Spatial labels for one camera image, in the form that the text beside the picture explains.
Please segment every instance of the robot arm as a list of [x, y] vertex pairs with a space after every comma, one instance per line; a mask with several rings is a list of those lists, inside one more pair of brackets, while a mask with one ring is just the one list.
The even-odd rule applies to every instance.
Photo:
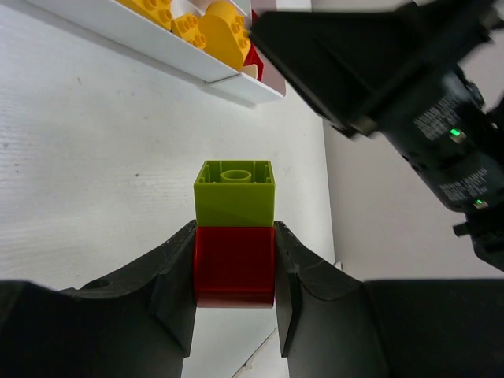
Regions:
[[504, 2], [414, 2], [384, 13], [265, 13], [251, 39], [349, 138], [381, 132], [504, 271], [504, 101], [489, 114], [458, 62], [504, 27]]

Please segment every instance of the white shelf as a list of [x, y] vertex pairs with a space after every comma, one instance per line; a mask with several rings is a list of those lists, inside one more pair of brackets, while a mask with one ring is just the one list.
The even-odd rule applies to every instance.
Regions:
[[[270, 102], [282, 98], [285, 94], [283, 88], [272, 89], [249, 76], [245, 77], [246, 75], [186, 43], [115, 0], [27, 1], [199, 78], [205, 82], [206, 91], [223, 91], [252, 104]], [[186, 0], [181, 1], [182, 3], [177, 3], [177, 9], [198, 7], [196, 3], [184, 4]]]

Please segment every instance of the white table surface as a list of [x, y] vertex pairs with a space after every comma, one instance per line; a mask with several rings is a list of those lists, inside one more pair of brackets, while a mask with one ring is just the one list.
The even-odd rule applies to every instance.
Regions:
[[[195, 217], [207, 159], [269, 159], [276, 218], [334, 259], [321, 120], [256, 109], [21, 0], [0, 0], [0, 278], [81, 287]], [[199, 310], [185, 378], [232, 376], [273, 310]]]

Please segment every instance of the lime green duplo brick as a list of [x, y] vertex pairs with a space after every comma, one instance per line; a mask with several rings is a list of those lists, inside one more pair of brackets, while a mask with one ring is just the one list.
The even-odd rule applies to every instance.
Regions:
[[203, 227], [272, 227], [275, 180], [269, 161], [206, 161], [195, 182]]

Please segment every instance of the red duplo brick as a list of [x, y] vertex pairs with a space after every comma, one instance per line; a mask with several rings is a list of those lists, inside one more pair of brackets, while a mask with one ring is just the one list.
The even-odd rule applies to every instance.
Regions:
[[[252, 11], [252, 23], [254, 23], [259, 18], [258, 14]], [[262, 73], [265, 70], [265, 64], [259, 56], [258, 52], [255, 50], [253, 43], [250, 43], [250, 50], [245, 58], [243, 65], [256, 65], [258, 67], [258, 80], [262, 81]]]
[[198, 227], [194, 282], [198, 307], [272, 307], [274, 228]]

